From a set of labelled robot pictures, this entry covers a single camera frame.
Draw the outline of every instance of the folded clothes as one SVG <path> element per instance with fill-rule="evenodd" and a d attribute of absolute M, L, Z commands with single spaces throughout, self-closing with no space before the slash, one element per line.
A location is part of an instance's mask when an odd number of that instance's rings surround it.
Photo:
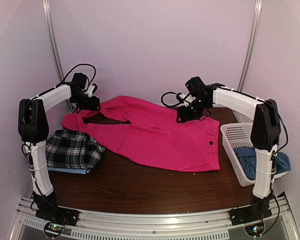
<path fill-rule="evenodd" d="M 254 147 L 241 146 L 234 149 L 246 177 L 250 180 L 256 179 L 257 155 Z M 276 174 L 281 174 L 291 170 L 289 157 L 283 153 L 278 152 L 275 157 Z"/>
<path fill-rule="evenodd" d="M 48 166 L 48 171 L 62 172 L 62 173 L 69 173 L 69 174 L 88 174 L 91 170 L 90 169 L 75 169 L 75 168 L 59 168 L 59 167 Z"/>
<path fill-rule="evenodd" d="M 99 112 L 82 110 L 67 114 L 62 125 L 88 133 L 107 149 L 141 165 L 180 172 L 220 170 L 219 122 L 212 118 L 177 123 L 176 110 L 129 96 L 101 103 L 100 113 L 130 124 L 85 123 Z"/>
<path fill-rule="evenodd" d="M 55 131 L 46 142 L 45 155 L 48 167 L 91 170 L 105 150 L 87 133 L 64 128 Z"/>

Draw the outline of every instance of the white laundry basket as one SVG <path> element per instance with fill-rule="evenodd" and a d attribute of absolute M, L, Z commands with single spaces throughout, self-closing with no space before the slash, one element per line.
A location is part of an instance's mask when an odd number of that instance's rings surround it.
<path fill-rule="evenodd" d="M 253 147 L 250 135 L 252 130 L 252 122 L 230 123 L 222 125 L 222 144 L 228 155 L 236 177 L 242 187 L 249 186 L 255 183 L 255 180 L 247 178 L 241 164 L 235 154 L 234 149 L 238 147 Z M 276 174 L 275 179 L 286 175 L 287 171 Z"/>

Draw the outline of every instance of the white vent slot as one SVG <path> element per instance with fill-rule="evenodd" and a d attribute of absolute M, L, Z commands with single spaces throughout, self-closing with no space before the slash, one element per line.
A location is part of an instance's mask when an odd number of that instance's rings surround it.
<path fill-rule="evenodd" d="M 23 224 L 28 227 L 32 227 L 34 229 L 39 229 L 39 230 L 42 230 L 44 228 L 44 224 L 42 222 L 40 222 L 39 220 L 29 218 L 29 217 L 24 218 Z"/>
<path fill-rule="evenodd" d="M 77 240 L 228 240 L 229 232 L 228 230 L 213 232 L 213 233 L 205 233 L 199 234 L 196 236 L 188 236 L 188 237 L 138 237 L 138 238 L 121 238 L 117 236 L 111 235 L 102 235 L 93 232 L 86 232 L 82 230 L 71 230 L 71 237 Z"/>

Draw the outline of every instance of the pink fabric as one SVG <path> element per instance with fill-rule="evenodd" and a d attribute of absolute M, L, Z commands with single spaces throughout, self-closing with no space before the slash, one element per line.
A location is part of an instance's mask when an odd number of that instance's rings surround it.
<path fill-rule="evenodd" d="M 98 112 L 82 110 L 67 114 L 62 125 L 89 134 L 109 150 L 141 165 L 180 172 L 220 170 L 219 122 L 212 118 L 176 123 L 175 110 L 129 96 L 101 103 L 100 112 L 131 124 L 85 124 L 84 118 Z"/>

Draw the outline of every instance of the white wall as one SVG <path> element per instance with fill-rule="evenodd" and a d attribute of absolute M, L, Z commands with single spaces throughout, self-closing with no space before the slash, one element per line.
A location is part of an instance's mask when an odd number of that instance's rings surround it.
<path fill-rule="evenodd" d="M 195 76 L 238 86 L 254 2 L 58 0 L 51 12 L 62 65 L 94 64 L 101 101 L 130 95 L 160 103 Z"/>
<path fill-rule="evenodd" d="M 278 103 L 289 133 L 283 152 L 289 155 L 292 170 L 275 186 L 286 191 L 300 231 L 300 0 L 263 1 L 244 91 Z"/>
<path fill-rule="evenodd" d="M 0 0 L 0 240 L 7 239 L 21 196 L 32 191 L 18 135 L 19 101 L 57 82 L 42 2 Z M 52 129 L 66 109 L 54 109 Z"/>

